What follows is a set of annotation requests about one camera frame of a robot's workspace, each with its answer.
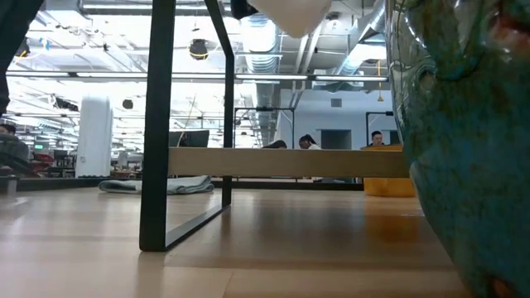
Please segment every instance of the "white object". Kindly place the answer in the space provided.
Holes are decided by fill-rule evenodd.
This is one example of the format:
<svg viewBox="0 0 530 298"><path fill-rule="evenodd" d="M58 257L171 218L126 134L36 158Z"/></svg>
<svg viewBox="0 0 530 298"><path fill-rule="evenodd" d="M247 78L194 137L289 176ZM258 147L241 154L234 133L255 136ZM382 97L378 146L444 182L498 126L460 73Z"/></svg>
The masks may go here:
<svg viewBox="0 0 530 298"><path fill-rule="evenodd" d="M86 94L81 101L78 161L75 176L110 175L113 107L105 93Z"/></svg>
<svg viewBox="0 0 530 298"><path fill-rule="evenodd" d="M330 10L332 0L248 0L284 32L301 38L315 30Z"/></svg>

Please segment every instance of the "metal frame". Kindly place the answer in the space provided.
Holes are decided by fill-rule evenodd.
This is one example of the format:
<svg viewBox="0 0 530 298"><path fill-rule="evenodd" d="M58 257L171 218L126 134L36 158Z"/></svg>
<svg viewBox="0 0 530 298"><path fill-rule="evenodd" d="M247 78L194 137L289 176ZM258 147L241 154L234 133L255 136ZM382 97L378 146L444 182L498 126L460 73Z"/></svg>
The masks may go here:
<svg viewBox="0 0 530 298"><path fill-rule="evenodd" d="M372 114L393 116L394 112L392 112L392 111L387 111L387 112L366 112L366 119L365 119L365 121L366 121L366 125L365 125L365 127L366 127L366 146L370 145L368 120L369 120L369 116L372 115Z"/></svg>
<svg viewBox="0 0 530 298"><path fill-rule="evenodd" d="M235 145L235 123L238 121L238 111L257 111L257 112L274 112L274 111L291 111L292 113L292 126L291 126L291 141L292 148L295 147L295 108L235 108L234 109L234 145Z"/></svg>
<svg viewBox="0 0 530 298"><path fill-rule="evenodd" d="M205 0L226 56L224 83L224 147L233 146L234 52L216 0ZM168 138L176 0L153 0L147 72L145 149L140 211L140 249L165 252L226 210L232 203L232 177L223 177L222 200L194 219L166 232Z"/></svg>

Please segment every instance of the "doorway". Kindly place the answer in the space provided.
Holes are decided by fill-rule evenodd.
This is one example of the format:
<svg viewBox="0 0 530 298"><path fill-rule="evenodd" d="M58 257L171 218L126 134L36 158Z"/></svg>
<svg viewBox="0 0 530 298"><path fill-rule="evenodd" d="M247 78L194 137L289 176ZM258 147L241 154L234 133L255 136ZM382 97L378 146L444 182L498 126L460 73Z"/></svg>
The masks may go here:
<svg viewBox="0 0 530 298"><path fill-rule="evenodd" d="M351 150L351 131L323 129L320 135L322 149Z"/></svg>

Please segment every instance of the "computer monitor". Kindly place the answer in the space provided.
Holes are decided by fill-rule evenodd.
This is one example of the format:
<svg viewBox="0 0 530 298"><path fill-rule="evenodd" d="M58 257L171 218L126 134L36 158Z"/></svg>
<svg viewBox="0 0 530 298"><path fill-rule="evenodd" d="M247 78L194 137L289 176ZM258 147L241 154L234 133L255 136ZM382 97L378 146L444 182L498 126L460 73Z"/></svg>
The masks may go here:
<svg viewBox="0 0 530 298"><path fill-rule="evenodd" d="M189 132L169 132L169 147L208 147L208 140L210 139L210 130L199 130Z"/></svg>

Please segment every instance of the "white wall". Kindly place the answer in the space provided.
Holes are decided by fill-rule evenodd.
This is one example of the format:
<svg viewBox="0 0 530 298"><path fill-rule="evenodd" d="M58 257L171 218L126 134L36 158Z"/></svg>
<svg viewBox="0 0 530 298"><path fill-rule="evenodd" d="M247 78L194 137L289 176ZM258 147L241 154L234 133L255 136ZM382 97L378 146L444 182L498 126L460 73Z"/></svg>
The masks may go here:
<svg viewBox="0 0 530 298"><path fill-rule="evenodd" d="M298 139L309 133L320 142L320 130L345 129L352 132L352 149L358 150L366 146L366 112L385 112L392 110L389 91L383 91L384 102L378 102L379 92L339 92L330 94L325 91L307 90L295 113L295 148ZM282 91L282 101L290 100L290 90ZM342 98L342 108L332 108L330 99ZM280 114L277 122L276 139L282 139L289 147L292 144L290 113ZM386 115L370 115L369 133L379 130L383 133L383 141L390 142L390 130L396 129L394 117Z"/></svg>

